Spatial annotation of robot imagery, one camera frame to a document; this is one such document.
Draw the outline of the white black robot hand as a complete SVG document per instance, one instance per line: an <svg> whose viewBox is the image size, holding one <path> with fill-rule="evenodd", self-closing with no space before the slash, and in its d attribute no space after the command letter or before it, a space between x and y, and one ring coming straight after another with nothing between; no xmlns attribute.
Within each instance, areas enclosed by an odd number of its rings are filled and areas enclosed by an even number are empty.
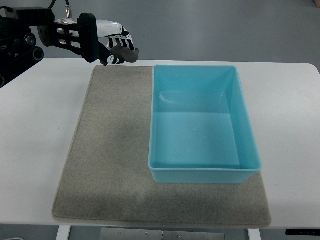
<svg viewBox="0 0 320 240"><path fill-rule="evenodd" d="M109 20L97 20L97 36L98 38L106 38L107 44L104 46L99 43L99 60L104 66L123 64L124 60L111 54L110 49L116 46L127 47L135 50L134 42L130 32L120 23Z"/></svg>

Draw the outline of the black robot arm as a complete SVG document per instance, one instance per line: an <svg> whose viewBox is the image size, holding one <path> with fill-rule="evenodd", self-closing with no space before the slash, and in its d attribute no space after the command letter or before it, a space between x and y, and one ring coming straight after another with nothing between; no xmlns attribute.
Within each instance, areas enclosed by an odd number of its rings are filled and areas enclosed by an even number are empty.
<svg viewBox="0 0 320 240"><path fill-rule="evenodd" d="M4 87L44 58L44 51L37 46L31 27L37 27L42 44L57 47L81 56L88 63L104 63L110 51L98 40L96 17L82 13L75 23L56 21L49 7L1 6L5 15L0 18L0 86Z"/></svg>

